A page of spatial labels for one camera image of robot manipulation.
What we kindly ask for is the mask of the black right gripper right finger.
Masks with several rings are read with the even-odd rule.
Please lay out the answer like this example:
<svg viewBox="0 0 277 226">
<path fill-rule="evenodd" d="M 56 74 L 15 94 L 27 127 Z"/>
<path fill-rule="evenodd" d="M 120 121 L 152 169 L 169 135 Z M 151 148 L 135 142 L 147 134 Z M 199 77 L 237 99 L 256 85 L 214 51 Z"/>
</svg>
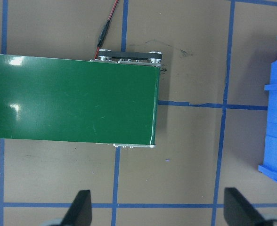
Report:
<svg viewBox="0 0 277 226">
<path fill-rule="evenodd" d="M 265 218 L 234 187 L 224 189 L 224 219 L 228 226 L 267 226 Z"/>
</svg>

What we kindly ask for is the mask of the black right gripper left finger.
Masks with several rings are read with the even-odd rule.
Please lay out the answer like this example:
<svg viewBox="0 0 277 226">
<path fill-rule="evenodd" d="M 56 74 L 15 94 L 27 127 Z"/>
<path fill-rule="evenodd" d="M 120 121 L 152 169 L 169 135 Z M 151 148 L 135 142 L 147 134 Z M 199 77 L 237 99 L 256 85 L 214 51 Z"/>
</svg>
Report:
<svg viewBox="0 0 277 226">
<path fill-rule="evenodd" d="M 92 204 L 90 190 L 80 190 L 61 221 L 62 226 L 90 226 Z"/>
</svg>

